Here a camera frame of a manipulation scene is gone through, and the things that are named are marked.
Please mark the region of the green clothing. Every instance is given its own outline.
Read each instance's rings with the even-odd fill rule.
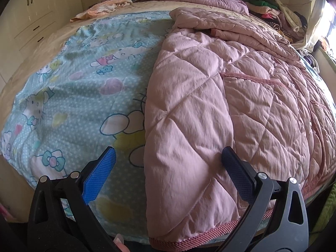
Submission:
[[[270,3],[267,3],[262,0],[250,0],[250,3],[253,5],[257,5],[259,7],[270,7],[270,8],[278,9],[275,5],[271,5]]]
[[[331,216],[333,216],[336,210],[336,184],[334,184],[330,194],[327,198],[327,201],[322,209],[322,212],[319,216],[319,219],[314,226],[314,229],[310,233],[309,245],[311,245],[319,236],[319,233],[325,228],[328,224]]]

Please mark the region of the hello kitty face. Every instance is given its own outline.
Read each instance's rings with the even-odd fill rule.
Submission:
[[[142,53],[150,50],[152,50],[152,48],[144,47],[142,46],[142,43],[135,43],[132,46],[120,48],[109,56],[99,58],[90,65],[92,67],[106,66],[115,63],[118,60],[136,58],[137,56],[141,57]]]
[[[61,52],[67,50],[70,44],[71,44],[71,38],[69,38],[69,39],[65,42],[65,44],[64,44],[64,46],[63,46]]]
[[[115,150],[122,151],[128,156],[130,164],[135,167],[143,167],[143,154],[145,140],[144,112],[147,96],[140,94],[140,110],[129,114],[115,113],[107,117],[100,127],[100,133],[113,136]]]
[[[0,150],[1,150],[3,156],[6,160],[10,159],[11,145],[10,145],[9,141],[10,141],[11,137],[12,137],[12,133],[7,132],[7,133],[4,133],[0,138],[0,140],[1,140]]]
[[[67,175],[64,170],[65,163],[66,160],[61,150],[53,152],[47,150],[43,155],[31,158],[31,173],[36,179],[43,175],[47,175],[51,180],[63,178]]]
[[[41,68],[40,70],[37,71],[37,74],[46,74],[51,72],[51,68],[49,67],[49,65],[44,66],[43,68]]]
[[[107,38],[94,38],[90,42],[90,47],[103,46],[104,44],[107,44],[107,42],[108,42]]]
[[[47,87],[47,89],[38,92],[36,95],[30,95],[26,99],[26,109],[23,115],[26,116],[27,125],[31,126],[32,130],[36,129],[37,125],[43,120],[44,105],[53,95],[53,91]]]

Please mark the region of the quilted blanket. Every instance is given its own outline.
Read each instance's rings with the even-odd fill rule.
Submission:
[[[221,165],[225,146],[273,179],[295,177],[307,198],[335,171],[336,125],[284,38],[225,13],[170,16],[147,88],[147,229],[153,247],[184,251],[232,231],[248,206]]]

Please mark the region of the polka dot fabric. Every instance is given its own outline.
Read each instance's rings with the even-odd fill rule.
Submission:
[[[118,15],[77,30],[16,95],[1,152],[35,187],[66,177],[107,146],[116,164],[90,203],[108,234],[148,243],[143,172],[147,85],[173,21],[168,11]],[[68,217],[71,211],[66,200]]]

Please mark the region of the bed sheet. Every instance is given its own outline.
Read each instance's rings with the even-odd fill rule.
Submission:
[[[134,3],[131,6],[120,9],[116,12],[109,14],[106,17],[114,16],[124,13],[135,13],[155,10],[173,10],[177,7],[198,7],[206,8],[208,10],[226,12],[232,15],[238,15],[237,13],[230,12],[228,10],[208,7],[205,5],[198,5],[185,2],[164,2],[164,1],[146,1]],[[241,16],[242,18],[249,19],[259,25],[269,28],[264,23],[258,21],[253,16]],[[87,26],[96,21],[97,19],[78,21],[76,23],[68,24],[59,31],[53,33],[45,42],[43,42],[37,50],[28,57],[19,69],[14,73],[12,78],[6,84],[5,88],[0,94],[0,127],[4,127],[6,118],[13,107],[13,101],[16,94],[23,88],[28,77],[36,72],[38,69],[46,66],[57,55],[57,53],[63,48],[64,42],[66,42],[71,35],[73,35],[78,28]],[[5,160],[4,156],[0,155],[0,202],[10,211],[10,213],[16,217],[19,221],[25,222],[28,220],[29,209],[31,199],[33,197],[33,188],[27,183],[25,178],[21,176],[9,163]]]
[[[32,187],[43,175],[81,171],[113,146],[117,162],[90,207],[108,234],[132,241],[147,237],[146,88],[172,25],[169,11],[150,11],[82,26],[28,78],[2,132],[3,156]]]

